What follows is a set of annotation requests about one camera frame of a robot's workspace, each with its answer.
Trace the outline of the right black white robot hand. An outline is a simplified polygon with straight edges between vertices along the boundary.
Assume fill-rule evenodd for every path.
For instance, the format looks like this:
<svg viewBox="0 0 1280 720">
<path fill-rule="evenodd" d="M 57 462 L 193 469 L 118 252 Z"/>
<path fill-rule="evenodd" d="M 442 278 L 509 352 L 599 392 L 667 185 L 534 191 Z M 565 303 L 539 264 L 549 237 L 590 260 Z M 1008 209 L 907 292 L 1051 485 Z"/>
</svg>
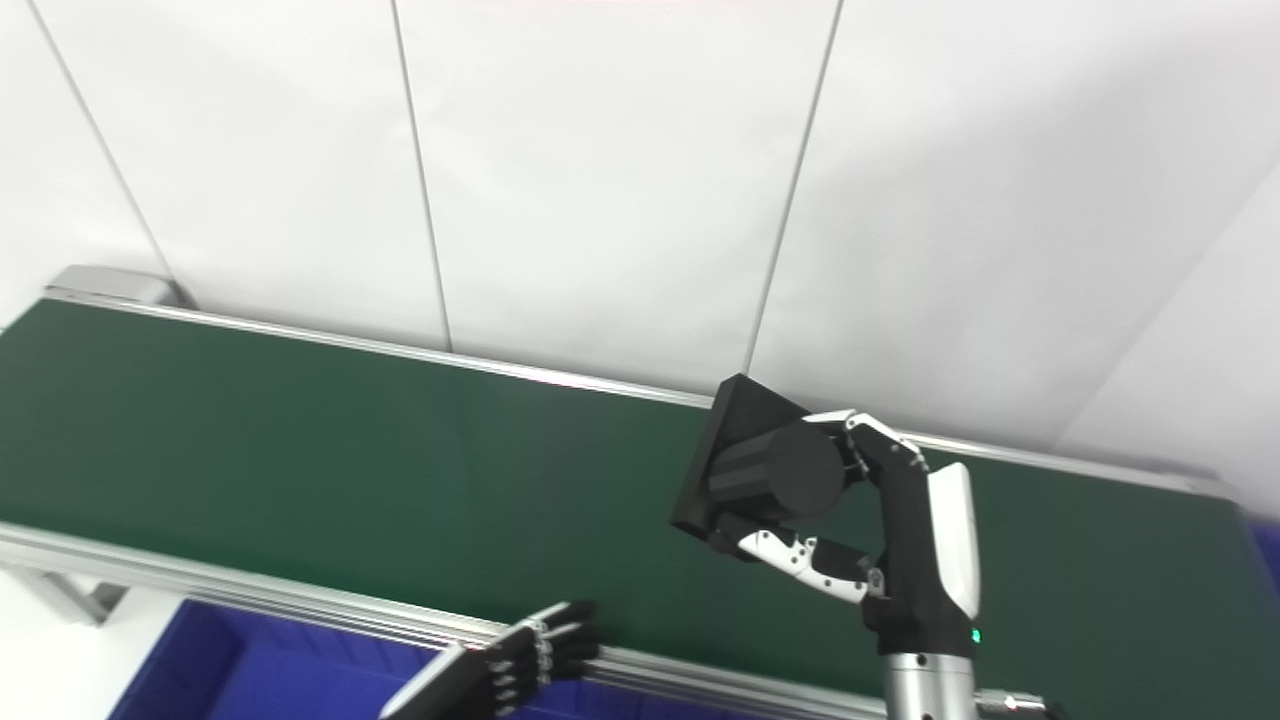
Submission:
<svg viewBox="0 0 1280 720">
<path fill-rule="evenodd" d="M 748 452 L 762 451 L 759 460 Z M 932 469 L 922 450 L 868 413 L 820 413 L 733 448 L 765 484 L 763 502 L 723 498 L 716 537 L 735 553 L 860 607 L 883 656 L 973 660 L 980 553 L 969 470 Z M 876 488 L 878 559 L 787 528 L 835 506 L 851 484 Z"/>
</svg>

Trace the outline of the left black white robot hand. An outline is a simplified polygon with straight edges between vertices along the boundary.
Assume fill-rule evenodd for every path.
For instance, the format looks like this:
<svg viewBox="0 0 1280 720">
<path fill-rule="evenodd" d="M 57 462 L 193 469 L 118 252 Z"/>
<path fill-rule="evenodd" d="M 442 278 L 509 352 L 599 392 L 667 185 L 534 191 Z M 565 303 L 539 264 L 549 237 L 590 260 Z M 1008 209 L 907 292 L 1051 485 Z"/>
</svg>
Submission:
<svg viewBox="0 0 1280 720">
<path fill-rule="evenodd" d="M 380 719 L 502 719 L 556 682 L 588 675 L 599 657 L 598 603 L 553 603 L 484 646 L 438 652 L 381 707 Z"/>
</svg>

